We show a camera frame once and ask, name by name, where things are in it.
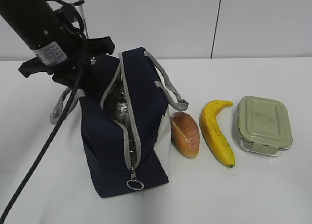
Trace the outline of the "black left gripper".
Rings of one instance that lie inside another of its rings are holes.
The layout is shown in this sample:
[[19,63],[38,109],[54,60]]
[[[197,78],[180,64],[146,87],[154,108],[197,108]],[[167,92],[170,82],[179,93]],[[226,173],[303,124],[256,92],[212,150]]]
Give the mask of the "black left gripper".
[[[79,88],[78,71],[65,71],[74,66],[77,57],[79,45],[61,47],[57,42],[50,44],[34,51],[36,57],[25,61],[19,67],[19,72],[28,78],[35,73],[44,72],[52,75],[52,80],[73,89],[75,86]],[[83,74],[81,88],[93,99],[99,98],[100,91],[100,71],[102,54],[113,54],[115,44],[112,39],[107,36],[103,38],[88,39],[87,49],[90,57],[95,57],[91,61],[91,66]]]

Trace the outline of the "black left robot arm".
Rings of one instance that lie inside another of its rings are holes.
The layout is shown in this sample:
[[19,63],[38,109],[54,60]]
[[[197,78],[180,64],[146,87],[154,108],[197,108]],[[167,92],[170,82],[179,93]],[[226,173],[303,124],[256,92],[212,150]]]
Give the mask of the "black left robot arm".
[[[52,9],[51,1],[61,7]],[[36,55],[19,68],[25,78],[45,72],[54,82],[70,88],[77,82],[79,88],[95,97],[99,83],[91,59],[111,55],[115,45],[110,37],[87,37],[77,10],[82,4],[82,0],[0,0],[0,15]]]

